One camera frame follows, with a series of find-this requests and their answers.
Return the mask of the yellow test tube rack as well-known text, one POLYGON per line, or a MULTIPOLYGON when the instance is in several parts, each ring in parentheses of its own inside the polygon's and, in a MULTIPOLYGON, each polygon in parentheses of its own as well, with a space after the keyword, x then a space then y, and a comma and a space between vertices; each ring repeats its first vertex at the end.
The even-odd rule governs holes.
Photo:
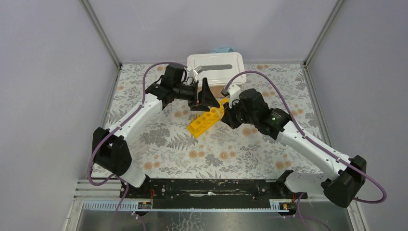
POLYGON ((227 98, 222 99, 219 102, 219 108, 212 107, 209 112, 204 112, 193 120, 187 126, 187 130, 190 132, 190 134, 193 137, 198 138, 204 132, 209 130, 216 122, 220 121, 225 113, 224 104, 228 102, 229 100, 227 98))

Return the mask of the white plastic bin lid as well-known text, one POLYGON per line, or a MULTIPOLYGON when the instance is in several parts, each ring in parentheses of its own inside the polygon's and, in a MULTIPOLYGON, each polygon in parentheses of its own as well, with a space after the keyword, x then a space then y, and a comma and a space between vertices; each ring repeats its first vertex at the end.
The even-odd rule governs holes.
POLYGON ((198 76, 207 78, 211 86, 225 86, 232 77, 244 72, 242 55, 238 52, 193 54, 187 58, 187 67, 202 66, 204 71, 198 76))

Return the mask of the light blue cloth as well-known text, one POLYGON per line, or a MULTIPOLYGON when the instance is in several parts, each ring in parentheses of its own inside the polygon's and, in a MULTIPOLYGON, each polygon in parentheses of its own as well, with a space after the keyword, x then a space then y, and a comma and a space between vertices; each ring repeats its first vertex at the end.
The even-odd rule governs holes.
POLYGON ((230 52, 234 52, 234 51, 235 50, 232 47, 224 47, 224 48, 213 49, 209 53, 230 53, 230 52))

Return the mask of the pink plastic bin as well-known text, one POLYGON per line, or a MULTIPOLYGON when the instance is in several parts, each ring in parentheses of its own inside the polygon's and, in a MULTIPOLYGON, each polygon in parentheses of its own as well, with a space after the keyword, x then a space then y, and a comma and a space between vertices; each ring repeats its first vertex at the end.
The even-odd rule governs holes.
POLYGON ((202 90, 204 90, 204 94, 208 94, 209 95, 209 92, 211 92, 212 93, 212 95, 215 97, 215 98, 224 98, 224 96, 221 94, 221 91, 223 90, 223 88, 224 88, 224 86, 211 86, 210 84, 208 84, 208 85, 205 85, 204 83, 199 83, 198 84, 198 87, 197 87, 197 92, 196 92, 196 98, 198 97, 200 97, 199 95, 200 95, 200 92, 202 91, 202 90))

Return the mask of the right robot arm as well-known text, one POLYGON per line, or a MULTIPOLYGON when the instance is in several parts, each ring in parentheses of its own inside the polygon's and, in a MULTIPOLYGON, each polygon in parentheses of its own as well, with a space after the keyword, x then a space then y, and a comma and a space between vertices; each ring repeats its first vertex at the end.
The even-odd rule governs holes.
POLYGON ((242 124, 253 125, 261 134, 293 148, 322 171, 322 174, 286 172, 283 181, 276 185, 278 196, 321 194, 339 207, 350 205, 366 181, 362 174, 367 171, 367 162, 363 157, 349 157, 342 153, 337 153, 335 158, 329 156, 322 150, 329 149, 327 144, 303 128, 297 128, 287 112, 270 109, 262 94, 255 89, 241 90, 233 86, 223 90, 222 94, 229 98, 224 104, 223 123, 232 129, 242 124))

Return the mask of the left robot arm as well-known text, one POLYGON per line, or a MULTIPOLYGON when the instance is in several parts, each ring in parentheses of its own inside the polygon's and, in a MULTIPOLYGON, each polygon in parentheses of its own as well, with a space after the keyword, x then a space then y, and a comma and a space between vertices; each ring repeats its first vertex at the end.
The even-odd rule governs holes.
POLYGON ((161 112, 175 99, 184 100, 192 111, 209 112, 220 104, 212 94, 208 79, 196 80, 205 71, 203 66, 189 68, 183 64, 167 62, 163 75, 150 86, 145 86, 146 75, 142 78, 142 100, 123 118, 107 129, 97 128, 92 138, 92 154, 88 163, 87 178, 91 179, 91 168, 98 164, 110 171, 112 177, 131 185, 131 192, 138 198, 149 193, 146 174, 133 163, 126 139, 136 135, 151 118, 161 112))

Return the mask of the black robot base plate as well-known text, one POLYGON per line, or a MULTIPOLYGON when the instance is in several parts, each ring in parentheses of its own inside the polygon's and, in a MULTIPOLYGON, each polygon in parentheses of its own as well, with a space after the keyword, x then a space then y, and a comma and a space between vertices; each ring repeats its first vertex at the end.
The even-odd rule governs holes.
POLYGON ((150 179, 139 187, 121 185, 121 197, 141 199, 141 209, 272 210, 289 212, 298 198, 282 180, 150 179))

